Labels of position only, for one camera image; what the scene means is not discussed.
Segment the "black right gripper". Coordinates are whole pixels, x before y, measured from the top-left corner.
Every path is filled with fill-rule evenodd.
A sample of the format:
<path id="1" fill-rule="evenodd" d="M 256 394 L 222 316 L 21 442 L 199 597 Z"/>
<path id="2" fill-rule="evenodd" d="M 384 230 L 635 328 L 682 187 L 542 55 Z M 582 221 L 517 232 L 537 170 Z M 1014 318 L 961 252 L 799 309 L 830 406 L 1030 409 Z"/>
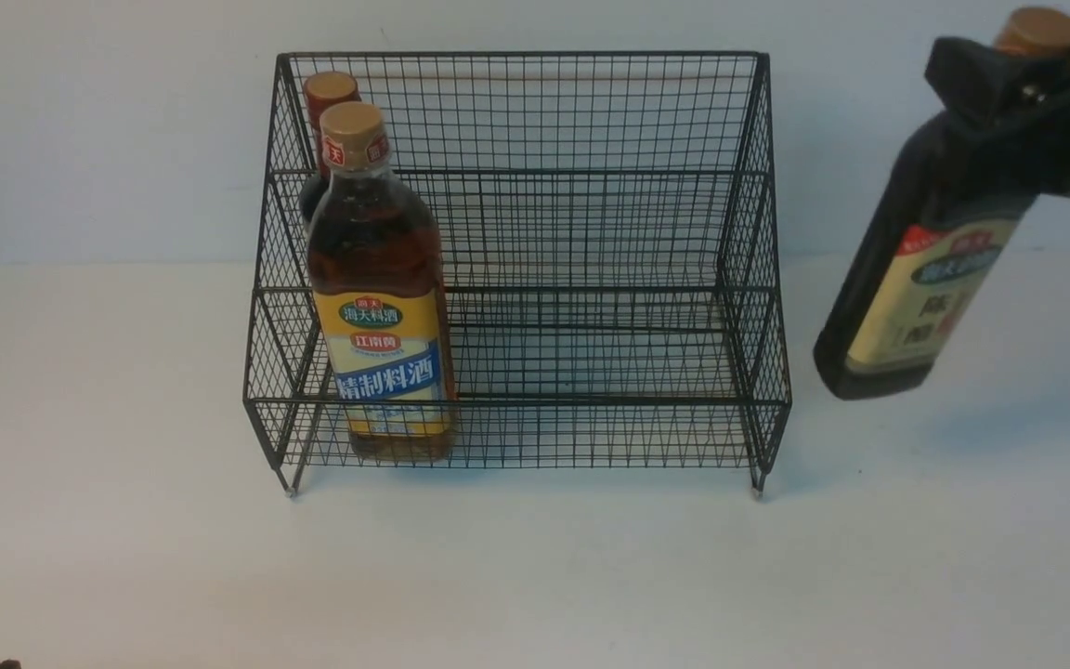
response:
<path id="1" fill-rule="evenodd" d="M 951 196 L 1070 198 L 1070 47 L 1025 57 L 944 35 L 924 77 L 946 109 Z"/>

